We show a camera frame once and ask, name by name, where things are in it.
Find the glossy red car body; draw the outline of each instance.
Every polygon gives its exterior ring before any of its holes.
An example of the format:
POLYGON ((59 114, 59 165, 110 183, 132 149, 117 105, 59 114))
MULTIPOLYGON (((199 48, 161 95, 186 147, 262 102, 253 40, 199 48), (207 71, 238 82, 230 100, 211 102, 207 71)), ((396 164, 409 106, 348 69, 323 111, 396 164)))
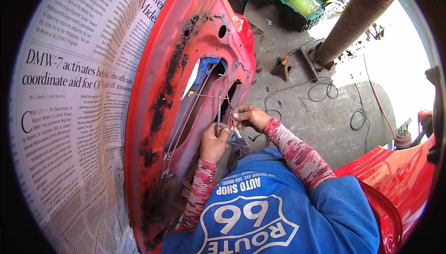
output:
MULTIPOLYGON (((248 21, 235 14, 227 0, 167 0, 141 57, 126 125, 125 185, 141 253, 160 251, 162 237, 175 228, 186 203, 182 183, 192 179, 200 135, 217 114, 214 98, 182 100, 194 64, 206 56, 223 58, 230 76, 210 73, 202 94, 217 96, 219 90, 227 94, 236 84, 231 105, 239 105, 256 64, 248 21), (189 101, 195 106, 176 122, 184 111, 181 103, 189 101), (181 142, 173 154, 166 145, 180 124, 185 130, 178 134, 181 142)), ((222 121, 228 116, 225 112, 222 121)), ((432 136, 406 150, 376 147, 335 172, 360 180, 380 227, 380 253, 395 252, 421 216, 434 169, 426 160, 433 144, 432 136)))

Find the route 66 shield logo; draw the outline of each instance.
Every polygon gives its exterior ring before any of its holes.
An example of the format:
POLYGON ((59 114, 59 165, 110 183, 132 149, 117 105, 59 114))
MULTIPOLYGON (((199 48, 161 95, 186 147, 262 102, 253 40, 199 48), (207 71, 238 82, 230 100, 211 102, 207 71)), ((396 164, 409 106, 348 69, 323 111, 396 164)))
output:
POLYGON ((198 253, 258 253, 272 246, 288 246, 299 226, 282 213, 276 195, 237 198, 213 203, 201 214, 204 242, 198 253))

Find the number 66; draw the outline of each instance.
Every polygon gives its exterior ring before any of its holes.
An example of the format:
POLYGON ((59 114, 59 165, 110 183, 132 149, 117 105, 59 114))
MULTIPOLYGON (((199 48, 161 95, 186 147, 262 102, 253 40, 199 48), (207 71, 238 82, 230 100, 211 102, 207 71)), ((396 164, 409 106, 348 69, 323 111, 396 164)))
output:
MULTIPOLYGON (((254 223, 254 227, 260 227, 260 224, 262 224, 263 218, 265 217, 267 211, 268 201, 253 201, 243 207, 243 214, 246 218, 257 219, 254 223), (255 206, 260 206, 262 207, 262 209, 258 213, 252 213, 251 209, 255 206)), ((222 207, 219 207, 214 213, 215 221, 222 224, 226 223, 225 227, 220 230, 220 233, 227 234, 240 219, 241 214, 242 212, 240 208, 234 205, 224 205, 222 207), (233 212, 230 218, 223 217, 223 212, 226 210, 231 210, 233 212)))

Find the forearm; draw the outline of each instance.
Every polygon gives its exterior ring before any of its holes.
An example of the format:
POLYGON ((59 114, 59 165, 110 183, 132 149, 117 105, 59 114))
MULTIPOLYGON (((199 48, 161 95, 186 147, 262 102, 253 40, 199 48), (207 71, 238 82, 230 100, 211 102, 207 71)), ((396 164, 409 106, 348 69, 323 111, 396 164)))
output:
POLYGON ((336 178, 324 159, 275 117, 270 118, 264 133, 279 149, 288 167, 310 193, 321 182, 336 178))
POLYGON ((215 184, 215 165, 198 160, 195 176, 193 177, 192 189, 184 210, 182 226, 185 230, 195 230, 201 212, 209 199, 215 184))

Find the shirt sleeve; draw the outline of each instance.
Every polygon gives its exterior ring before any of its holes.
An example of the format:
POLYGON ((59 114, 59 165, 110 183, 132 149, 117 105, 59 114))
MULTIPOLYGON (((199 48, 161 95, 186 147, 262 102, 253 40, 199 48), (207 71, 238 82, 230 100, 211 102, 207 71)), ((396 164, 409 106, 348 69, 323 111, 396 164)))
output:
POLYGON ((310 193, 320 183, 336 178, 324 159, 294 136, 277 118, 269 119, 264 133, 279 149, 288 167, 310 193))
POLYGON ((315 188, 310 199, 338 237, 345 236, 356 252, 378 252, 378 224, 356 178, 342 176, 326 181, 315 188))
POLYGON ((216 166, 214 164, 198 159, 192 189, 183 215, 182 226, 184 230, 193 231, 197 228, 200 214, 214 189, 215 171, 216 166))

